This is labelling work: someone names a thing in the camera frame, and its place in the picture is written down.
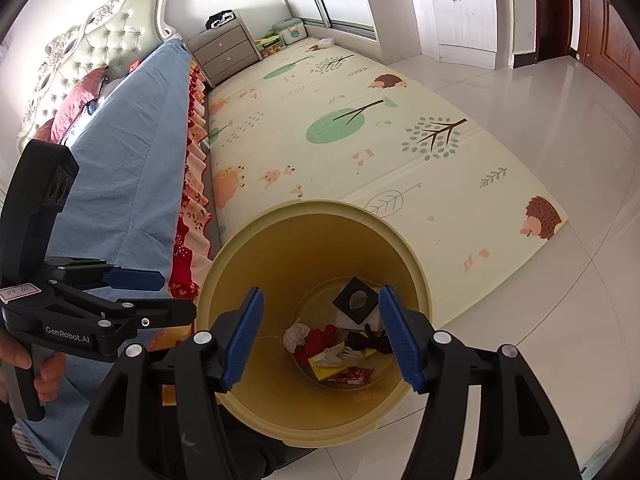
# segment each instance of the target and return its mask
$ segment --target yellow box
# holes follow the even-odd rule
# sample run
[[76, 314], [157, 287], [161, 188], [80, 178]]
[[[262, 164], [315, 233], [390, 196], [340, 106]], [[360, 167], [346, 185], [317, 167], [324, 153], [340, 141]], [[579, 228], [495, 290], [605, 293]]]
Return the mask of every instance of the yellow box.
[[[331, 350], [340, 350], [343, 347], [344, 347], [344, 343], [338, 343], [336, 346], [332, 346]], [[364, 357], [369, 358], [373, 354], [377, 354], [378, 351], [374, 350], [373, 348], [366, 348], [366, 349], [364, 349], [362, 351], [362, 353], [364, 354]], [[316, 378], [318, 378], [318, 381], [325, 381], [329, 377], [333, 377], [334, 375], [337, 375], [340, 372], [343, 372], [343, 371], [348, 370], [349, 368], [351, 368], [350, 366], [338, 366], [338, 367], [335, 367], [335, 368], [327, 368], [327, 367], [317, 366], [314, 363], [314, 359], [317, 358], [318, 355], [314, 355], [313, 357], [309, 358], [309, 364], [311, 365], [311, 369], [316, 374]]]

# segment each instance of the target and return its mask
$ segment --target screw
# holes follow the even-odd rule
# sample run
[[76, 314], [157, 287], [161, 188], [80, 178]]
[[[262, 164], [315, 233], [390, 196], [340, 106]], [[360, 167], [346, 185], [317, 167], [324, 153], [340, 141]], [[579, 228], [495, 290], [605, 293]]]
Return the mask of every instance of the screw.
[[212, 339], [213, 339], [213, 336], [211, 335], [210, 332], [207, 332], [206, 330], [203, 332], [198, 332], [195, 336], [193, 336], [193, 340], [196, 342], [196, 344], [199, 344], [199, 345], [206, 345]]
[[125, 353], [128, 357], [138, 357], [140, 354], [142, 354], [142, 346], [138, 344], [131, 345], [127, 347]]
[[507, 357], [517, 357], [518, 349], [513, 345], [505, 345], [502, 347], [502, 353]]
[[443, 330], [440, 330], [439, 332], [436, 332], [435, 334], [433, 334], [433, 340], [436, 343], [440, 343], [441, 345], [446, 345], [451, 343], [451, 334], [449, 332], [444, 332]]

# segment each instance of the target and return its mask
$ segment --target yellow trash bin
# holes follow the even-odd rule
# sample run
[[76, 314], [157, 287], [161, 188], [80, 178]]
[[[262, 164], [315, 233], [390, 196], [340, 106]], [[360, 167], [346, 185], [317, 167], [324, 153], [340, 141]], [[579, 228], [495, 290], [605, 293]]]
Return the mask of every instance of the yellow trash bin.
[[336, 446], [376, 429], [409, 390], [392, 355], [377, 355], [369, 384], [333, 388], [300, 368], [282, 343], [298, 318], [323, 329], [334, 297], [356, 276], [393, 285], [404, 304], [430, 316], [426, 279], [413, 251], [385, 221], [341, 202], [271, 209], [218, 253], [198, 300], [197, 330], [238, 308], [251, 286], [264, 293], [264, 319], [240, 383], [218, 400], [254, 430], [295, 447]]

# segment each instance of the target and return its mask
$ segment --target label sticker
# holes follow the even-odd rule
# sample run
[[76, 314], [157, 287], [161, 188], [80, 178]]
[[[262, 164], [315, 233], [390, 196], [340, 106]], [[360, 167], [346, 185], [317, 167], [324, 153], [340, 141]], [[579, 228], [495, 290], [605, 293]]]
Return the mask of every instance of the label sticker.
[[33, 294], [42, 292], [33, 283], [23, 283], [22, 285], [9, 286], [7, 288], [0, 289], [0, 300], [7, 304], [11, 300], [17, 300], [18, 298], [25, 298]]

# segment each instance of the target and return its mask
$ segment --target tufted headboard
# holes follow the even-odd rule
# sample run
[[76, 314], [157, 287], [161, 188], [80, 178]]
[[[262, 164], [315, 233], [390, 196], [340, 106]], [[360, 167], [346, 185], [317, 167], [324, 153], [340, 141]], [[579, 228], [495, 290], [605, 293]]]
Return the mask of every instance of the tufted headboard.
[[91, 70], [108, 66], [107, 75], [119, 78], [133, 62], [177, 37], [175, 29], [164, 22], [165, 5], [166, 0], [109, 0], [82, 25], [47, 45], [48, 57], [38, 70], [38, 83], [18, 134], [19, 153]]

